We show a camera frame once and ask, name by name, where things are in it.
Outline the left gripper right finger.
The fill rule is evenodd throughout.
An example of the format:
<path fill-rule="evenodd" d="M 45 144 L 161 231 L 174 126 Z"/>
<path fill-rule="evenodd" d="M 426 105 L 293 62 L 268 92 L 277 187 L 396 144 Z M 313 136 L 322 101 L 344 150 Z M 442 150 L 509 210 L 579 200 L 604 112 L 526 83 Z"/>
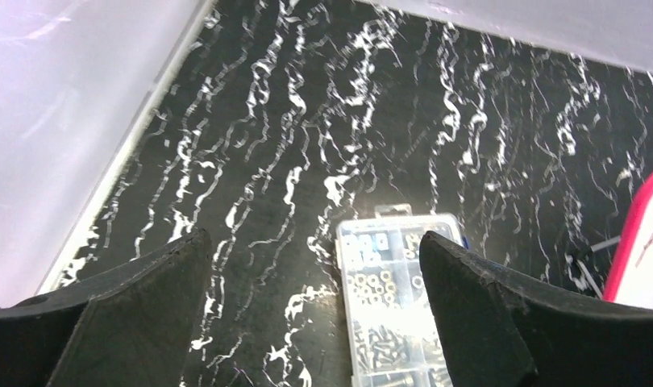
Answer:
<path fill-rule="evenodd" d="M 455 386 L 653 386 L 653 310 L 549 285 L 428 231 L 419 262 Z"/>

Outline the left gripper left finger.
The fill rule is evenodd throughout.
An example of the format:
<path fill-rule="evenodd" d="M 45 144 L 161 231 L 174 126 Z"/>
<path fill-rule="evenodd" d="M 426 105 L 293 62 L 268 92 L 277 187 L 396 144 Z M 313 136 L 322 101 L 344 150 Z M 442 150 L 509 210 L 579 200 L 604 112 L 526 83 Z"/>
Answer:
<path fill-rule="evenodd" d="M 200 229 L 0 307 L 0 386 L 176 386 L 210 285 Z"/>

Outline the pink framed whiteboard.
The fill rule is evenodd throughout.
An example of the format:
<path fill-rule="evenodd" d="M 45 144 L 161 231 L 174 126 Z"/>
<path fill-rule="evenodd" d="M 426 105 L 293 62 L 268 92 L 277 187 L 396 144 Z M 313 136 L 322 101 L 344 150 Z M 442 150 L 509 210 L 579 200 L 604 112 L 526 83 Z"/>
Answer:
<path fill-rule="evenodd" d="M 602 299 L 653 310 L 653 173 L 633 196 Z"/>

